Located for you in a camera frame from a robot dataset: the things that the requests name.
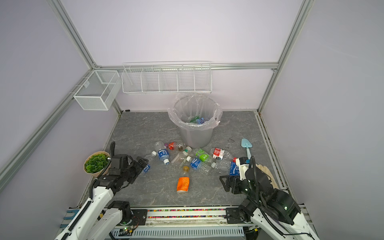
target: wire basket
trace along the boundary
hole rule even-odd
[[[121,73],[122,89],[126,94],[146,93],[211,93],[210,62],[193,64],[143,65],[125,63]]]
[[[121,88],[117,71],[94,70],[74,94],[84,110],[109,110]]]

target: trash can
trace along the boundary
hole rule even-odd
[[[168,109],[169,118],[179,127],[181,139],[192,148],[205,147],[209,143],[222,114],[219,104],[199,94],[177,96]],[[196,116],[209,120],[200,125],[190,123]]]

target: green plant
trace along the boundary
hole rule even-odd
[[[108,157],[104,153],[93,155],[85,162],[85,170],[87,173],[96,173],[101,171],[108,164],[107,158]]]

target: plastic trash bag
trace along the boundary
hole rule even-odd
[[[217,127],[223,110],[209,97],[200,94],[178,95],[168,108],[169,118],[178,127],[185,130],[207,130]],[[209,119],[203,124],[189,123],[195,116]]]

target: plant pot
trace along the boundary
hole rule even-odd
[[[98,152],[95,152],[95,153],[93,153],[92,155],[90,155],[90,156],[85,160],[85,162],[88,161],[93,155],[101,154],[101,153],[104,153],[105,156],[109,157],[109,153],[104,152],[104,151],[98,151]],[[102,170],[100,170],[99,172],[96,172],[96,173],[88,173],[87,170],[85,169],[85,162],[84,162],[84,165],[83,165],[83,166],[84,166],[83,169],[84,169],[84,172],[86,172],[87,174],[89,174],[89,175],[91,175],[91,176],[93,176],[93,177],[97,177],[97,176],[102,172]],[[105,172],[104,172],[103,175],[108,174],[110,168],[111,168],[111,165],[108,166],[107,170],[105,170]]]

